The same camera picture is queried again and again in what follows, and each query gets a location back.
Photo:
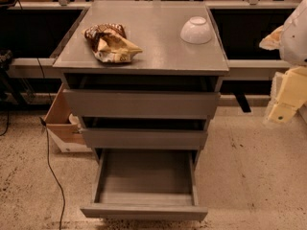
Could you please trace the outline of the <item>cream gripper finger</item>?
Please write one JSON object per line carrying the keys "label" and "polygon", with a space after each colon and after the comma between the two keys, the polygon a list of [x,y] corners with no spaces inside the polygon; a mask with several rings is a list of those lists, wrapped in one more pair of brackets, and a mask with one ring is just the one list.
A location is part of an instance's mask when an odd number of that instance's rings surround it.
{"label": "cream gripper finger", "polygon": [[259,47],[269,51],[277,50],[280,47],[280,37],[282,31],[282,26],[276,28],[273,32],[260,41]]}

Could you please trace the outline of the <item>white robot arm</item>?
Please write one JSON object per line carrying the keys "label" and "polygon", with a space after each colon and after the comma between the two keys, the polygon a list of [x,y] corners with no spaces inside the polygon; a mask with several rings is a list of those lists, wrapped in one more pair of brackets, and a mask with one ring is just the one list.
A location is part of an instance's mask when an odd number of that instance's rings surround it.
{"label": "white robot arm", "polygon": [[266,119],[276,124],[289,122],[307,102],[307,0],[302,0],[284,24],[259,43],[265,50],[278,50],[280,58],[291,64],[272,82],[272,100]]}

